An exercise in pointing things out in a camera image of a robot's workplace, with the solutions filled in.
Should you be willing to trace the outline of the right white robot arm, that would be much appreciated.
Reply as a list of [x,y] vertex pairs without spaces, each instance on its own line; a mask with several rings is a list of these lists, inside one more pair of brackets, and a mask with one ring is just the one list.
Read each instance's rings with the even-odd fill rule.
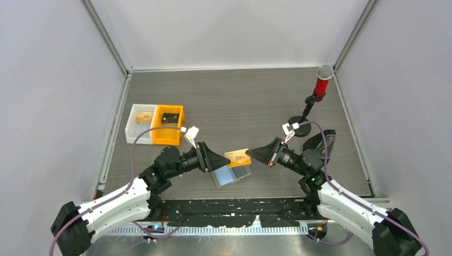
[[361,238],[375,255],[416,255],[422,246],[407,215],[376,206],[343,188],[326,175],[324,167],[336,136],[321,134],[309,138],[297,154],[275,138],[270,144],[249,149],[252,159],[273,167],[279,164],[302,176],[299,185],[305,193],[304,212],[311,219],[320,216],[342,225]]

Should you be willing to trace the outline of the blue grey card holder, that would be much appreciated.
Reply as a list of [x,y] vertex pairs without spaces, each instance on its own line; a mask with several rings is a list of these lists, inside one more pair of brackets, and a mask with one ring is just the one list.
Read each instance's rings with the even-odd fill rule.
[[223,166],[212,173],[213,180],[218,189],[235,183],[252,175],[252,171],[248,165],[239,167]]

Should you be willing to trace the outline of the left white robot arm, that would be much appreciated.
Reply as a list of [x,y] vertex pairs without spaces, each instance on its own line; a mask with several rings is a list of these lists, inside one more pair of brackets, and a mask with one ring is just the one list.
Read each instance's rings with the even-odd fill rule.
[[122,225],[146,218],[159,220],[165,210],[160,195],[172,185],[172,178],[194,169],[213,172],[228,164],[228,158],[211,151],[205,142],[197,142],[184,154],[173,146],[164,148],[154,163],[127,185],[91,202],[64,204],[51,225],[54,239],[49,255],[55,247],[62,255],[81,255]]

